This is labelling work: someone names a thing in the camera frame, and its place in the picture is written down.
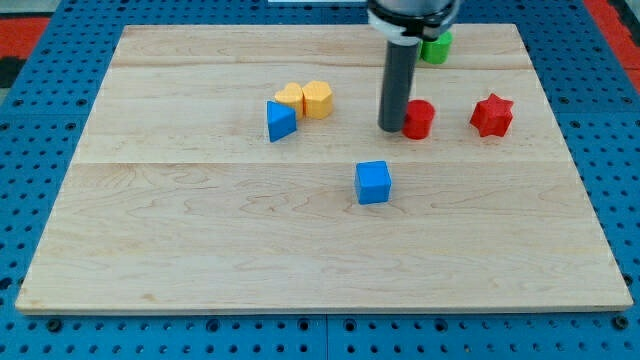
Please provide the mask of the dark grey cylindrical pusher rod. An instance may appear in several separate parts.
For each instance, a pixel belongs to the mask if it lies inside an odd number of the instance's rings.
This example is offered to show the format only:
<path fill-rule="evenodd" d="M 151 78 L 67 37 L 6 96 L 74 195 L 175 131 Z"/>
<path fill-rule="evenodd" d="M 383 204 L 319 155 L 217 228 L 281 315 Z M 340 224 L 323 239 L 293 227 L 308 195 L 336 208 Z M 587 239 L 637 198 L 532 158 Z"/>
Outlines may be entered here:
<path fill-rule="evenodd" d="M 411 45 L 387 42 L 378 126 L 396 133 L 403 129 L 420 41 Z"/>

